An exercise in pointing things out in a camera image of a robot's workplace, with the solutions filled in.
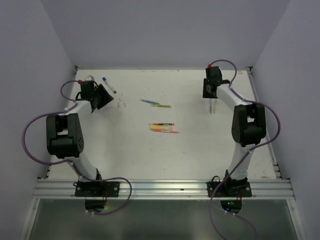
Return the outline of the green thin pen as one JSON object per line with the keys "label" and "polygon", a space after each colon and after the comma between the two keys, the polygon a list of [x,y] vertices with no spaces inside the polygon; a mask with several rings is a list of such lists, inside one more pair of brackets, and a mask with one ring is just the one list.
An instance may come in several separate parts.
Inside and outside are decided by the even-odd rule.
{"label": "green thin pen", "polygon": [[209,99],[209,113],[212,115],[213,112],[213,100],[210,98]]}

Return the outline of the blue white marker pen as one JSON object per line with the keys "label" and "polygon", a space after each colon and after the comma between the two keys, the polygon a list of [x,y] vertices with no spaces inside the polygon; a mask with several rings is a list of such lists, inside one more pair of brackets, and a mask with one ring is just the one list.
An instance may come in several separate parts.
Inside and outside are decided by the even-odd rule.
{"label": "blue white marker pen", "polygon": [[114,94],[117,93],[117,91],[114,89],[114,87],[108,82],[106,77],[102,77],[102,80]]}

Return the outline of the yellow thin pen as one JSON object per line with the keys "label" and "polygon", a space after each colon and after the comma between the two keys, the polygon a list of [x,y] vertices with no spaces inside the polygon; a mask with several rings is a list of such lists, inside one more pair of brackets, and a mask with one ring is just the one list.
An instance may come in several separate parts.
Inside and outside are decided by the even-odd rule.
{"label": "yellow thin pen", "polygon": [[217,107],[217,99],[214,100],[213,107],[212,107],[212,113],[216,113],[216,107]]}

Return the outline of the blue highlighter pen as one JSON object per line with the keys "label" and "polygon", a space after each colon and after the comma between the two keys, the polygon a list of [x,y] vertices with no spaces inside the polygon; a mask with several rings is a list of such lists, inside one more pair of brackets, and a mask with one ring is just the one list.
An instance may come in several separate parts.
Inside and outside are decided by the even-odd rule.
{"label": "blue highlighter pen", "polygon": [[140,99],[140,101],[144,102],[144,103],[151,104],[151,105],[159,105],[160,104],[159,102],[151,101],[151,100],[147,100],[147,99]]}

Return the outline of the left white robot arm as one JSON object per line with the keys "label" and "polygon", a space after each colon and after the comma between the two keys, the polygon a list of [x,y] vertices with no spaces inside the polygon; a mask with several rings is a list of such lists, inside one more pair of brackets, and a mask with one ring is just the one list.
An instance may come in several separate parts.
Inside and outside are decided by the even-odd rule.
{"label": "left white robot arm", "polygon": [[102,176],[84,153],[85,140],[81,121],[95,110],[114,100],[102,84],[94,80],[79,81],[80,92],[76,95],[75,107],[66,113],[46,118],[46,146],[50,155],[66,160],[78,176],[77,197],[99,197],[106,191]]}

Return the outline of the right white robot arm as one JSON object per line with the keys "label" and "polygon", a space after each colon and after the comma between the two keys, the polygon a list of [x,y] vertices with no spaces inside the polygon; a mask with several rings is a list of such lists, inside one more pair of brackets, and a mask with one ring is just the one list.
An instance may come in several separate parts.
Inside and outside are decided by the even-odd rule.
{"label": "right white robot arm", "polygon": [[229,80],[223,80],[218,66],[207,66],[203,80],[204,99],[218,99],[233,112],[231,135],[235,142],[233,157],[225,177],[220,183],[207,183],[209,196],[214,197],[250,197],[248,169],[253,155],[253,147],[266,137],[265,107],[260,103],[246,102],[236,94]]}

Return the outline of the yellow gold highlighter pen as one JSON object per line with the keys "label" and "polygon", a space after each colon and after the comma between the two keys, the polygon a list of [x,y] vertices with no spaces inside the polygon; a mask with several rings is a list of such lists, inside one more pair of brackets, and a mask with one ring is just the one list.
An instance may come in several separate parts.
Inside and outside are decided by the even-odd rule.
{"label": "yellow gold highlighter pen", "polygon": [[151,104],[152,107],[158,107],[158,108],[172,108],[171,105],[167,104]]}

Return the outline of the dark red pen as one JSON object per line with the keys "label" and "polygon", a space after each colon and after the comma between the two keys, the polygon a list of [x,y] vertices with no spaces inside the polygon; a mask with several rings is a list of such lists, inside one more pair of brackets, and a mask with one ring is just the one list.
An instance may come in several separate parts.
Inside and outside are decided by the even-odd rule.
{"label": "dark red pen", "polygon": [[174,126],[174,123],[149,123],[149,126]]}

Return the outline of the fat yellow highlighter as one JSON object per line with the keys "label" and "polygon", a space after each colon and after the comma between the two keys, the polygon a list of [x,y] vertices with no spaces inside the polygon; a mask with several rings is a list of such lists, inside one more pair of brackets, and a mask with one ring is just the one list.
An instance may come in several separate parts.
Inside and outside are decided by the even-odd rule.
{"label": "fat yellow highlighter", "polygon": [[149,129],[154,132],[170,132],[173,130],[169,125],[151,125]]}

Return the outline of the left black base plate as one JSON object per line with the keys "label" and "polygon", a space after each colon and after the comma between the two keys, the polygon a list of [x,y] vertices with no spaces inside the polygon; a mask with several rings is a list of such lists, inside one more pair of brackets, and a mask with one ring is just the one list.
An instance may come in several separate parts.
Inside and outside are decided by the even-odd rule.
{"label": "left black base plate", "polygon": [[104,197],[117,198],[119,196],[120,182],[105,181],[105,182],[81,182],[73,183],[75,187],[74,195],[76,197]]}

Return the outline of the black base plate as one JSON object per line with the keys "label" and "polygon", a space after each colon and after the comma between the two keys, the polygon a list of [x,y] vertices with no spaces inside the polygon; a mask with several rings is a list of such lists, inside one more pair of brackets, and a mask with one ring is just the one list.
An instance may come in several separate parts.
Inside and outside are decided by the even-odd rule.
{"label": "black base plate", "polygon": [[212,196],[215,189],[217,189],[217,191],[213,195],[214,198],[250,198],[253,196],[251,186],[248,181],[224,182],[218,188],[219,184],[219,181],[208,181],[206,183],[208,197]]}
{"label": "black base plate", "polygon": [[73,183],[75,187],[74,195],[76,197],[104,197],[117,198],[119,196],[120,182],[105,181],[105,182],[81,182]]}

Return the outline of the aluminium front rail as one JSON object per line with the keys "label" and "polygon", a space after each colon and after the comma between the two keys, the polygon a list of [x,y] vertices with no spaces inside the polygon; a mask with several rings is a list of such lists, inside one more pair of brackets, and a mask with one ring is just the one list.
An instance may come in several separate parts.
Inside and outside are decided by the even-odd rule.
{"label": "aluminium front rail", "polygon": [[[33,190],[33,199],[71,200],[76,197],[75,179],[39,179]],[[226,196],[216,193],[217,200],[294,200],[295,194],[289,180],[256,179],[249,180],[249,186],[240,193]],[[119,180],[116,200],[209,200],[205,180],[131,180],[128,184]]]}

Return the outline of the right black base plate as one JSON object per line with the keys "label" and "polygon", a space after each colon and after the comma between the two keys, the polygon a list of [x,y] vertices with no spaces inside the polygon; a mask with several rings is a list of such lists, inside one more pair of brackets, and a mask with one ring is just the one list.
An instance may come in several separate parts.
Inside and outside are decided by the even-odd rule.
{"label": "right black base plate", "polygon": [[206,183],[208,197],[212,196],[215,189],[217,189],[217,191],[213,195],[214,198],[250,198],[253,196],[251,186],[248,181],[224,182],[218,188],[219,184],[219,181],[208,181]]}

